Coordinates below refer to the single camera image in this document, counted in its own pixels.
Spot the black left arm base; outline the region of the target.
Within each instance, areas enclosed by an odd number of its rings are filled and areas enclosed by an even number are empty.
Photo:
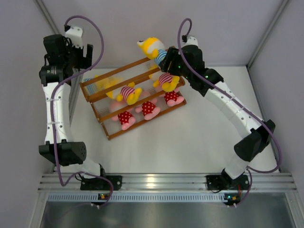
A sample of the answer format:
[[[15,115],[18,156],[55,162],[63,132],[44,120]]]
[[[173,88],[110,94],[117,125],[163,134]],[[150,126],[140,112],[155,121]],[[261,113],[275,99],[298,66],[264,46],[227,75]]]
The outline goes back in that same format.
[[[90,178],[90,179],[81,179],[81,190],[119,190],[122,187],[123,177],[121,175],[107,175],[106,179],[108,179],[112,185],[113,188],[111,188],[111,185],[100,178]]]

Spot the yellow plush blue stripes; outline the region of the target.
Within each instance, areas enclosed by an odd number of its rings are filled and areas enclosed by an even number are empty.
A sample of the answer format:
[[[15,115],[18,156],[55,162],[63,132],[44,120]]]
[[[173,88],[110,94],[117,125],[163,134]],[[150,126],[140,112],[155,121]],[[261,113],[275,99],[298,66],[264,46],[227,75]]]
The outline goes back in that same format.
[[[153,60],[156,66],[160,67],[160,63],[167,55],[167,50],[158,38],[149,37],[146,40],[138,41],[137,45],[147,58]]]

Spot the pink plush polka dots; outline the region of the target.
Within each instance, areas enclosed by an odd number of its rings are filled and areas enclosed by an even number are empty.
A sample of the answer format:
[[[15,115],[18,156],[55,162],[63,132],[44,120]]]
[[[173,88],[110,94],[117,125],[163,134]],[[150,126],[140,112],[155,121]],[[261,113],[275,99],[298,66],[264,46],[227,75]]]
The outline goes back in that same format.
[[[151,120],[154,117],[156,117],[161,111],[161,108],[158,107],[156,105],[156,103],[157,103],[157,98],[150,99],[150,100],[136,106],[135,112],[142,113],[144,120],[147,120],[147,121]]]

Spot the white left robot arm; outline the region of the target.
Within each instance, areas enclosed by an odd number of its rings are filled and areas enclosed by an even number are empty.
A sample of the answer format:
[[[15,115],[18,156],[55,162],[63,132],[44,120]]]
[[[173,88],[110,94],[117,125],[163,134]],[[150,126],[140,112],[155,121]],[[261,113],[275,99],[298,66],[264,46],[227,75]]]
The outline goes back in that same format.
[[[43,44],[47,53],[39,77],[47,107],[47,133],[39,153],[57,167],[76,165],[79,172],[91,178],[92,186],[102,190],[107,185],[104,169],[88,158],[84,142],[74,141],[69,116],[70,77],[74,69],[92,65],[93,46],[87,45],[84,54],[82,35],[69,32],[44,37]]]

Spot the pink polka plush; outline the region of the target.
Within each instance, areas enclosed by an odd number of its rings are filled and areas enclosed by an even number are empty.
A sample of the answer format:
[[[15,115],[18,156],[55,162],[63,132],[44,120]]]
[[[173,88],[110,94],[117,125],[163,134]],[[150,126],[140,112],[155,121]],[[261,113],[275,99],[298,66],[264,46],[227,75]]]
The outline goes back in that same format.
[[[179,105],[184,101],[184,97],[178,94],[179,90],[179,88],[176,88],[175,90],[164,94],[165,102],[169,107]]]
[[[118,101],[112,101],[110,103],[109,111],[110,113],[116,112],[122,108],[127,107],[128,104],[124,101],[118,102]],[[133,109],[128,109],[126,111],[120,112],[119,114],[113,116],[111,119],[113,121],[119,121],[121,124],[121,129],[123,131],[127,130],[129,127],[131,127],[133,124],[136,123],[135,117],[131,114],[131,111]]]

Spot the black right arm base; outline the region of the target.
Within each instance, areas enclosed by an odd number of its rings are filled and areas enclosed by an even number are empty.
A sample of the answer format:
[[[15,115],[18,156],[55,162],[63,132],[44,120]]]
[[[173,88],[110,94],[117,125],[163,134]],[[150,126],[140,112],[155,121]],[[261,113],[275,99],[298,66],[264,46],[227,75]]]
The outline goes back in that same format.
[[[220,190],[248,190],[249,179],[247,175],[241,175],[236,179],[230,179],[222,175],[207,175],[207,189],[211,191]]]

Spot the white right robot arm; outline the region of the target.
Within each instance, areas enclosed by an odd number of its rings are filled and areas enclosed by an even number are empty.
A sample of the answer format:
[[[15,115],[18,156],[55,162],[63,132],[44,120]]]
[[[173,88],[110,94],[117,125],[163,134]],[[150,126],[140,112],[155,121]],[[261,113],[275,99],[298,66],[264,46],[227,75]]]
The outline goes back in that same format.
[[[234,188],[251,161],[269,144],[274,133],[272,120],[263,121],[249,114],[241,102],[231,92],[224,78],[212,68],[205,67],[202,51],[196,45],[170,47],[160,62],[163,72],[183,76],[190,86],[213,103],[234,125],[242,138],[234,145],[235,155],[222,171],[222,184]]]

